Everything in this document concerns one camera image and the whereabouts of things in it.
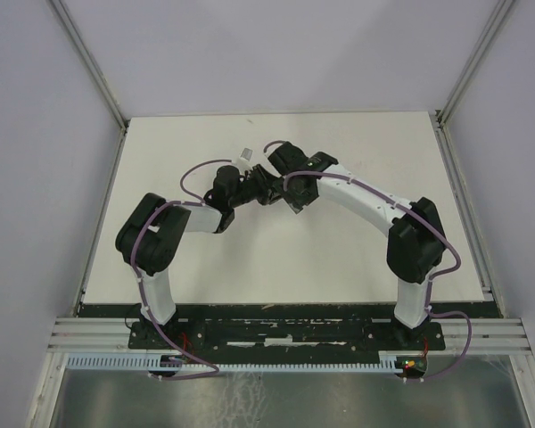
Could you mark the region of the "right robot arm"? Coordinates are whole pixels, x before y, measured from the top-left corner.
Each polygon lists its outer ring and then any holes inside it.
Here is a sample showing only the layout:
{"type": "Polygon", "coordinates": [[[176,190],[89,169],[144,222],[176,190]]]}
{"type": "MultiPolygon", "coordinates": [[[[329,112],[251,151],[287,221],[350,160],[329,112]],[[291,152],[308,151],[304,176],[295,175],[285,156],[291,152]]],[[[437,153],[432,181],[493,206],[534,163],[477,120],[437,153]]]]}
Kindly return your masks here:
{"type": "Polygon", "coordinates": [[[386,237],[386,263],[398,280],[391,338],[403,349],[413,348],[424,338],[428,324],[432,288],[428,279],[447,249],[436,205],[425,197],[412,202],[384,192],[325,152],[309,157],[288,141],[271,142],[263,152],[281,175],[276,190],[294,212],[322,198],[356,214],[386,237]]]}

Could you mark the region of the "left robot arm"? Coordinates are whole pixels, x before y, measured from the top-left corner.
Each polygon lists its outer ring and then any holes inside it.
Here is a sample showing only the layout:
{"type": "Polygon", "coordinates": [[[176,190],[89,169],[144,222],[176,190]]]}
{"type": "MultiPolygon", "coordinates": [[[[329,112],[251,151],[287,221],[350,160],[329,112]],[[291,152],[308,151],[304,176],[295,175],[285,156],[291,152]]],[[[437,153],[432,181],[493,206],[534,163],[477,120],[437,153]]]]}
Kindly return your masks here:
{"type": "Polygon", "coordinates": [[[179,326],[171,319],[177,312],[169,284],[169,266],[183,235],[221,234],[235,219],[235,209],[250,202],[270,205],[282,198],[281,177],[256,165],[242,172],[222,166],[212,187],[197,202],[168,201],[147,193],[117,233],[115,248],[139,284],[141,316],[152,323],[148,335],[159,347],[174,345],[179,326]]]}

